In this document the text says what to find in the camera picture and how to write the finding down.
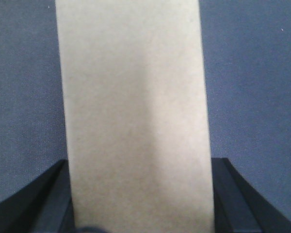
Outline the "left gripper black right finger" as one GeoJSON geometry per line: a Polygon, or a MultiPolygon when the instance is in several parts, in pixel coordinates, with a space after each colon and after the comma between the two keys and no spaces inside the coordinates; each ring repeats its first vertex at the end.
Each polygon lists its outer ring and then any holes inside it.
{"type": "Polygon", "coordinates": [[[216,233],[291,233],[291,221],[227,158],[212,158],[212,180],[216,233]]]}

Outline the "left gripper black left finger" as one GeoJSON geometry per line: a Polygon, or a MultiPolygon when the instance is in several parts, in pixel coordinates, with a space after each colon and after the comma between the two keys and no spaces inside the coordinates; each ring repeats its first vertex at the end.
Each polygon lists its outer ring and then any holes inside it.
{"type": "Polygon", "coordinates": [[[0,233],[71,233],[74,230],[67,160],[58,161],[0,202],[0,233]]]}

